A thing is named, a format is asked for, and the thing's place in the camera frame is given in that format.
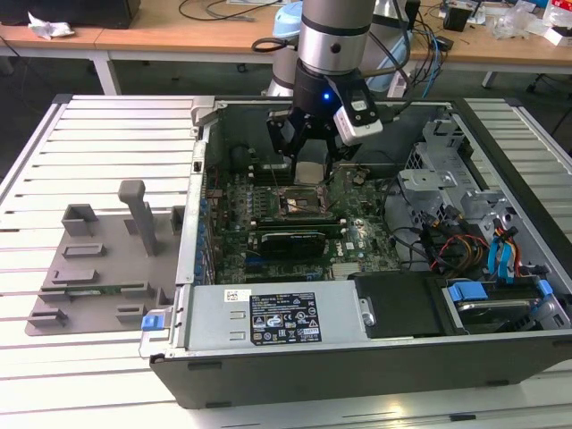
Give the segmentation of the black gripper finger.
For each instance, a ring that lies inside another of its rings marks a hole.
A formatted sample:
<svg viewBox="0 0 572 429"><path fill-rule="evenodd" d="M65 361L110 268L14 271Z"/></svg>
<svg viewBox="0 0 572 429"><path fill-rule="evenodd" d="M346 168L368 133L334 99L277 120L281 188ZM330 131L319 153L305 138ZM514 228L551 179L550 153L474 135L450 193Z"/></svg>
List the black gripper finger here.
<svg viewBox="0 0 572 429"><path fill-rule="evenodd" d="M290 177L295 181L299 153L307 141L309 120L299 109L270 111L266 127L276 154L290 160Z"/></svg>
<svg viewBox="0 0 572 429"><path fill-rule="evenodd" d="M359 144L347 146L344 142L341 142L339 145L336 141L337 138L338 135L333 131L327 131L325 133L327 154L325 156L324 179L326 181L329 180L334 163L341 160L350 160L359 150Z"/></svg>

